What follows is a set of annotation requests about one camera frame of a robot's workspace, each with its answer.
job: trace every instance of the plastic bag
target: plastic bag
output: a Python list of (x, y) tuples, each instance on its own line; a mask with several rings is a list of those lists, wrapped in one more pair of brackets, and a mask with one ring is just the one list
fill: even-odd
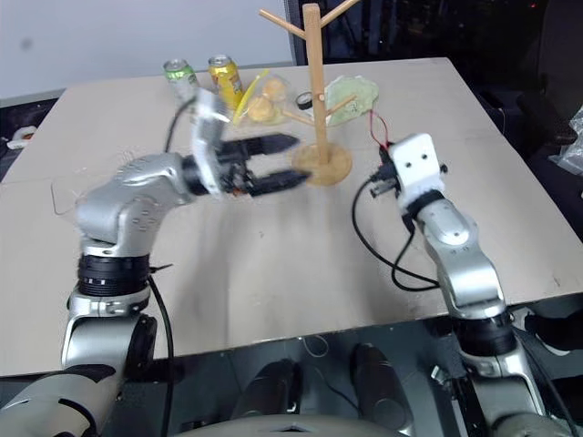
[(290, 83), (283, 77), (263, 70), (251, 83), (233, 116), (233, 124), (264, 126), (286, 121), (283, 110), (293, 100)]
[(583, 176), (583, 107), (571, 119), (569, 125), (577, 132), (577, 140), (569, 146), (564, 146), (559, 155), (548, 158), (566, 171)]

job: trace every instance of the beige tabletop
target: beige tabletop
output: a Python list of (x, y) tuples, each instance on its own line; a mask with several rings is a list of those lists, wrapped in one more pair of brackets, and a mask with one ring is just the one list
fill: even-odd
[[(306, 67), (277, 73), (297, 93), (309, 89)], [(243, 82), (255, 74), (242, 71)], [(333, 65), (325, 75), (328, 82), (339, 75), (376, 82), (376, 110), (387, 119), (392, 140), (431, 134), (450, 168), (447, 195), (478, 223), (509, 303), (583, 290), (583, 246), (447, 59)], [(210, 81), (204, 74), (199, 79)], [(55, 214), (55, 187), (67, 186), (83, 168), (106, 172), (128, 157), (158, 153), (175, 107), (161, 76), (71, 87), (11, 168), (0, 185), (0, 375), (59, 368), (79, 237)], [(310, 128), (295, 121), (272, 129), (230, 128), (225, 137), (268, 131), (313, 142)], [(335, 187), (256, 199), (200, 198), (167, 216), (152, 265), (174, 263), (157, 280), (178, 355), (445, 312), (439, 290), (396, 289), (389, 270), (353, 232), (354, 191), (378, 165), (367, 117), (330, 128), (329, 138), (353, 154), (351, 174)], [(184, 121), (173, 147), (187, 153), (188, 143)], [(255, 161), (259, 173), (289, 165), (290, 156)], [(372, 244), (394, 258), (406, 238), (394, 197), (363, 198), (358, 218)], [(420, 238), (404, 265), (435, 274)], [(159, 315), (153, 301), (146, 313)], [(165, 349), (160, 328), (156, 356)]]

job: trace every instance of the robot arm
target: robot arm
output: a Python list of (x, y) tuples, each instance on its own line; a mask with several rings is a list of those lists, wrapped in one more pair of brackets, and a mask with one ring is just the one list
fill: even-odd
[(279, 153), (297, 139), (270, 135), (231, 142), (218, 97), (201, 89), (192, 120), (193, 155), (138, 158), (77, 204), (82, 233), (78, 283), (67, 307), (63, 370), (20, 392), (0, 411), (0, 435), (100, 434), (123, 382), (152, 362), (156, 320), (143, 314), (150, 288), (149, 253), (173, 208), (197, 196), (259, 196), (294, 188), (309, 174), (283, 170), (257, 178), (253, 155)]
[(491, 429), (519, 413), (544, 415), (526, 354), (511, 329), (496, 269), (478, 245), (476, 223), (444, 196), (431, 137), (410, 136), (392, 145), (389, 155), (384, 154), (373, 175), (379, 184), (373, 192), (396, 188), (402, 214), (424, 233), (485, 426)]

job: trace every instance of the wooden stand base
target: wooden stand base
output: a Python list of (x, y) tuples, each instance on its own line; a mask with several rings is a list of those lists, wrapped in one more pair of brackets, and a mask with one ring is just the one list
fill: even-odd
[(353, 167), (353, 159), (350, 152), (335, 144), (329, 144), (328, 150), (328, 163), (320, 164), (316, 145), (302, 146), (291, 159), (291, 164), (298, 170), (312, 172), (312, 177), (307, 182), (310, 185), (335, 185), (348, 176)]

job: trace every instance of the red wire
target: red wire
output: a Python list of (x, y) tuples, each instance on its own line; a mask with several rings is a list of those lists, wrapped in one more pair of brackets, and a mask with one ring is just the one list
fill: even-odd
[[(382, 118), (381, 116), (379, 116), (372, 109), (370, 111), (368, 111), (368, 114), (369, 114), (368, 123), (369, 123), (369, 129), (371, 131), (371, 137), (373, 137), (373, 140), (376, 142), (376, 144), (378, 144), (380, 147), (382, 147), (385, 150), (387, 150), (389, 148), (389, 128), (388, 128), (386, 122), (384, 121), (384, 118)], [(379, 120), (381, 120), (381, 123), (383, 123), (383, 127), (384, 127), (384, 144), (381, 143), (381, 141), (379, 141), (374, 136), (374, 132), (373, 132), (373, 116), (377, 117)]]

